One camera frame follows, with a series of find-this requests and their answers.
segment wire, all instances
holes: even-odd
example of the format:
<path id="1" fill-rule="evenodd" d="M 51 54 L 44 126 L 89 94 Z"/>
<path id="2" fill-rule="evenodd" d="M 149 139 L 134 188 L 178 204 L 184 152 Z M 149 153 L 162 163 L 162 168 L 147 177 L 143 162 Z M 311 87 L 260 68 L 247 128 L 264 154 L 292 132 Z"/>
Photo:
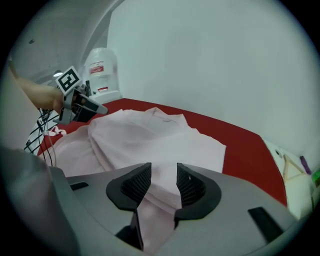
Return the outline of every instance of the wire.
<path id="1" fill-rule="evenodd" d="M 41 151 L 42 151 L 43 159 L 44 159 L 45 162 L 47 162 L 47 161 L 46 161 L 46 157 L 45 157 L 45 153 L 44 153 L 44 149 L 42 148 L 41 143 L 40 143 L 40 130 L 41 130 L 41 125 L 42 125 L 43 120 L 44 120 L 44 119 L 41 118 L 41 122 L 40 122 L 40 126 L 39 126 L 39 131 L 38 131 L 38 142 L 39 142 L 39 145 L 40 145 L 40 148 L 41 148 Z"/>
<path id="2" fill-rule="evenodd" d="M 44 126 L 43 126 L 43 131 L 45 131 L 45 129 L 47 128 L 47 133 L 48 133 L 48 137 L 49 137 L 49 138 L 50 138 L 50 136 L 49 136 L 49 132 L 48 132 L 48 120 L 49 120 L 50 114 L 51 114 L 51 112 L 49 111 L 49 112 L 47 113 L 46 121 L 44 122 Z M 52 158 L 51 158 L 51 155 L 50 155 L 50 152 L 49 152 L 49 150 L 48 150 L 47 143 L 46 143 L 45 133 L 43 133 L 43 141 L 44 141 L 44 145 L 45 145 L 46 151 L 48 152 L 49 157 L 50 157 L 51 166 L 54 166 L 54 165 L 52 164 Z"/>
<path id="3" fill-rule="evenodd" d="M 49 139 L 49 141 L 50 141 L 51 148 L 52 148 L 52 150 L 53 150 L 53 155 L 54 155 L 54 167 L 57 167 L 56 151 L 55 151 L 54 145 L 52 144 L 52 141 L 51 141 L 51 138 L 50 138 L 50 135 L 49 135 L 48 121 L 46 122 L 46 132 L 48 133 L 48 139 Z"/>

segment black cable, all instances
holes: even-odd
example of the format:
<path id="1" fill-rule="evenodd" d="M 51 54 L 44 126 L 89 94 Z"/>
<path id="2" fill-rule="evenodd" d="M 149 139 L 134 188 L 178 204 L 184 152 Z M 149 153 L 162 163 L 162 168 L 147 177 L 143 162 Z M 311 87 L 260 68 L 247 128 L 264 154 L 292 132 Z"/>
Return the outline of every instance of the black cable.
<path id="1" fill-rule="evenodd" d="M 48 123 L 48 120 L 49 120 L 51 111 L 48 111 L 47 114 L 48 114 L 48 115 L 47 115 L 46 121 L 44 122 L 44 129 L 43 129 L 43 131 L 46 130 L 46 125 L 47 125 L 47 123 Z M 43 141 L 44 141 L 44 145 L 45 145 L 46 151 L 48 152 L 49 157 L 50 157 L 51 166 L 54 166 L 53 163 L 52 163 L 52 158 L 51 158 L 50 152 L 49 152 L 49 150 L 48 150 L 48 146 L 47 146 L 47 143 L 46 143 L 46 138 L 45 138 L 45 134 L 44 134 L 44 133 L 43 133 Z"/>
<path id="2" fill-rule="evenodd" d="M 40 130 L 41 130 L 41 125 L 42 125 L 43 120 L 44 120 L 44 119 L 42 118 L 42 119 L 41 119 L 41 122 L 40 122 L 40 126 L 39 126 L 38 142 L 39 142 L 39 145 L 40 145 L 40 148 L 41 148 L 41 151 L 42 151 L 43 159 L 44 159 L 45 162 L 47 162 L 47 161 L 46 161 L 46 157 L 45 157 L 44 150 L 43 150 L 43 148 L 42 148 L 42 146 L 41 146 L 41 143 L 40 143 Z"/>

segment white wall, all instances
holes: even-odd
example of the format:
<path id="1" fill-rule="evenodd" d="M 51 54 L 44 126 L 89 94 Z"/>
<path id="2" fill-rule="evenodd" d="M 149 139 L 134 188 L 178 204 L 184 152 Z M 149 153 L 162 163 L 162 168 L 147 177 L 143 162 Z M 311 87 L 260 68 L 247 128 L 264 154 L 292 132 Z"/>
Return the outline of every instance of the white wall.
<path id="1" fill-rule="evenodd" d="M 319 134 L 319 60 L 275 2 L 125 0 L 107 45 L 125 98 L 220 119 L 296 155 Z"/>

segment red table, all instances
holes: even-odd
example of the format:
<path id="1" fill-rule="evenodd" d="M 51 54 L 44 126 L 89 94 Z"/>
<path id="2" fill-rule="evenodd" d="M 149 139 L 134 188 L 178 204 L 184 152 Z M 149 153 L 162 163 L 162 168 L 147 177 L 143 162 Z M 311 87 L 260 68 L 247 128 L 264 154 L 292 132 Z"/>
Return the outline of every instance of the red table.
<path id="1" fill-rule="evenodd" d="M 121 109 L 146 111 L 154 107 L 161 109 L 168 115 L 183 114 L 190 127 L 196 128 L 200 133 L 226 145 L 223 164 L 224 174 L 255 184 L 287 206 L 286 190 L 282 176 L 271 153 L 259 135 L 205 115 L 150 102 L 123 98 L 106 103 L 104 106 L 109 109 L 110 114 Z M 92 119 L 101 116 L 101 114 L 96 114 Z M 58 127 L 69 134 L 81 126 L 88 125 L 90 121 L 87 123 L 72 122 L 68 125 L 59 124 Z M 52 143 L 54 144 L 61 137 L 61 135 L 51 137 Z M 46 144 L 50 145 L 47 136 L 45 139 Z"/>

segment white floor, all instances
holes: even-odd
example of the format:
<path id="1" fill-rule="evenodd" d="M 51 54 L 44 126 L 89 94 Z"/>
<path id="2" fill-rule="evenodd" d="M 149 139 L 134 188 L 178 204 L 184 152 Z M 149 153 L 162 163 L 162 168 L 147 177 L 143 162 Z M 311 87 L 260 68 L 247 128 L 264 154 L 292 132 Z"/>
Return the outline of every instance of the white floor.
<path id="1" fill-rule="evenodd" d="M 298 156 L 293 155 L 292 153 L 286 151 L 285 149 L 274 145 L 273 143 L 264 140 L 267 148 L 271 152 L 271 155 L 276 163 L 279 172 L 282 177 L 284 174 L 285 160 L 284 154 L 286 154 L 291 160 L 304 170 L 303 165 Z M 289 166 L 288 168 L 288 177 L 294 176 L 299 172 L 294 166 Z M 312 206 L 312 193 L 315 189 L 310 175 L 300 175 L 293 179 L 287 180 L 285 183 L 285 192 L 286 200 L 289 211 L 294 215 L 298 220 L 305 215 L 313 211 Z"/>

